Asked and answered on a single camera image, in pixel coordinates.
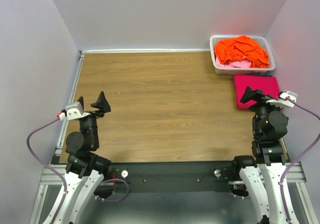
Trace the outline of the orange t-shirt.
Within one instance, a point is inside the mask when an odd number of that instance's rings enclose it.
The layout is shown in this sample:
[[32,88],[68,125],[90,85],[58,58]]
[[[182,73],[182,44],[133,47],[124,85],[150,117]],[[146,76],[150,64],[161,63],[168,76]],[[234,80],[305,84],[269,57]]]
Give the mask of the orange t-shirt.
[[266,51],[246,35],[220,40],[215,45],[214,53],[222,64],[250,61],[251,68],[268,68],[270,66]]

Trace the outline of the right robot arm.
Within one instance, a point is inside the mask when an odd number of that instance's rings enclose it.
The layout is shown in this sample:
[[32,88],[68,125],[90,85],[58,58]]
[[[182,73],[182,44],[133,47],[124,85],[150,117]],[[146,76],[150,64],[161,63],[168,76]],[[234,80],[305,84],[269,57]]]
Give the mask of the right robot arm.
[[240,99],[241,103],[255,101],[249,107],[252,119],[252,156],[236,156],[230,175],[242,180],[252,200],[259,224],[297,224],[288,189],[288,173],[281,138],[288,130],[288,117],[282,112],[292,108],[298,95],[285,91],[274,99],[261,90],[249,86]]

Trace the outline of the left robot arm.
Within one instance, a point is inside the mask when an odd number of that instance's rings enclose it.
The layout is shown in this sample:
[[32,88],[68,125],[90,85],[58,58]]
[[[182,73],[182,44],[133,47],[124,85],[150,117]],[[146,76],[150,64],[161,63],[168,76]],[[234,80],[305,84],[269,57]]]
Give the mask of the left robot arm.
[[99,183],[111,175],[111,161],[94,153],[100,147],[97,119],[110,112],[111,107],[104,92],[91,104],[93,111],[85,111],[83,101],[80,97],[63,110],[67,121],[79,122],[79,131],[71,132],[65,140],[68,153],[65,174],[46,224],[77,223]]

